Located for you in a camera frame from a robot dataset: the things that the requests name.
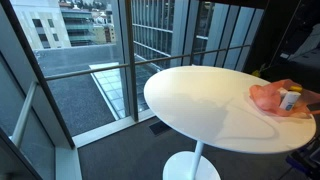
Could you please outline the white round table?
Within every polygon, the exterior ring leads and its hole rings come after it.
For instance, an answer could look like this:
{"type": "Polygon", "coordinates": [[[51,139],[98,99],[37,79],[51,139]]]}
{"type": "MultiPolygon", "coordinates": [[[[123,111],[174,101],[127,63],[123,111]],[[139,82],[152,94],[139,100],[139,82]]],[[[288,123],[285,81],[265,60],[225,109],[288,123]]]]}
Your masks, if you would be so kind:
{"type": "Polygon", "coordinates": [[[172,155],[163,180],[220,180],[202,155],[204,145],[248,154],[298,149],[316,133],[313,116],[279,117],[259,110],[249,97],[263,79],[208,66],[180,66],[160,71],[144,86],[151,111],[175,131],[197,141],[193,152],[172,155]]]}

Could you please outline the blue black equipment base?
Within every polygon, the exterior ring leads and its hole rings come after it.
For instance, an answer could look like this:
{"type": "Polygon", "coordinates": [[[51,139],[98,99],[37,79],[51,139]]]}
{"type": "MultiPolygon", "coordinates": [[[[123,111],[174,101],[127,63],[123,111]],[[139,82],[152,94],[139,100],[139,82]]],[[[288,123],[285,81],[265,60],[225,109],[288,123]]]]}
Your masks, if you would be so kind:
{"type": "Polygon", "coordinates": [[[286,162],[311,180],[320,180],[320,141],[313,139],[286,157],[286,162]]]}

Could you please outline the orange plastic bag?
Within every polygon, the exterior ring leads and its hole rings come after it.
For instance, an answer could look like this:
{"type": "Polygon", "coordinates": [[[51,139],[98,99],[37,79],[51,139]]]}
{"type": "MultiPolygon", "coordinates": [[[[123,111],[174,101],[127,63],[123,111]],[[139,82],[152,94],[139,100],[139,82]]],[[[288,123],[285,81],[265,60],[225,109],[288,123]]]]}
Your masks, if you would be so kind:
{"type": "Polygon", "coordinates": [[[255,105],[264,112],[274,115],[288,117],[297,113],[320,114],[320,109],[310,110],[309,106],[320,103],[320,94],[308,89],[304,89],[300,84],[291,79],[283,79],[267,85],[252,85],[249,88],[249,94],[255,105]],[[280,90],[289,91],[292,86],[297,87],[301,96],[290,111],[280,107],[282,102],[280,90]]]}

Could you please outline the yellow capped bottle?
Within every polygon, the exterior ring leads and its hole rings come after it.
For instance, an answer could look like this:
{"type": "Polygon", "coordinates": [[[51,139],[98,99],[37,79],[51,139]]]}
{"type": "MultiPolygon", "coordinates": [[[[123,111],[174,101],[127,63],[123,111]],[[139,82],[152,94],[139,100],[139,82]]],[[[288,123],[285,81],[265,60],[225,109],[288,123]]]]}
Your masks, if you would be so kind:
{"type": "Polygon", "coordinates": [[[294,91],[294,92],[298,92],[298,93],[301,93],[302,90],[303,90],[303,88],[302,88],[302,87],[299,87],[299,86],[291,86],[291,87],[289,88],[289,91],[294,91]]]}

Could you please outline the metal window handrail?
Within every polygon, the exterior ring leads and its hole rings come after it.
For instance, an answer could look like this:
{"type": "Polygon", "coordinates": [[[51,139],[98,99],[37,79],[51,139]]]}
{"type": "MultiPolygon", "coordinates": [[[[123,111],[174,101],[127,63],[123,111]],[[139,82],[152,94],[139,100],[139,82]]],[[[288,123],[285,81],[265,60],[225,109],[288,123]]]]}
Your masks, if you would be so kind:
{"type": "Polygon", "coordinates": [[[214,52],[220,52],[220,51],[227,51],[227,50],[233,50],[233,49],[250,47],[250,46],[251,45],[233,46],[233,47],[217,49],[217,50],[191,52],[190,54],[183,54],[183,55],[179,55],[179,56],[171,56],[171,57],[166,57],[166,58],[158,58],[158,59],[145,60],[145,61],[133,61],[132,63],[129,63],[129,64],[120,64],[120,65],[109,66],[109,67],[104,67],[104,68],[96,68],[96,69],[90,69],[90,70],[75,71],[75,72],[71,72],[71,73],[64,73],[64,74],[58,74],[58,75],[52,75],[52,76],[45,76],[44,78],[45,78],[46,81],[51,81],[51,80],[68,78],[68,77],[73,77],[73,76],[80,76],[80,75],[85,75],[85,74],[90,74],[90,73],[95,73],[95,72],[101,72],[101,71],[106,71],[106,70],[113,70],[113,69],[126,68],[126,67],[134,67],[136,65],[143,65],[143,64],[147,64],[147,63],[154,63],[154,62],[160,62],[160,61],[169,61],[169,60],[173,60],[173,59],[191,57],[191,56],[194,56],[194,55],[214,53],[214,52]]]}

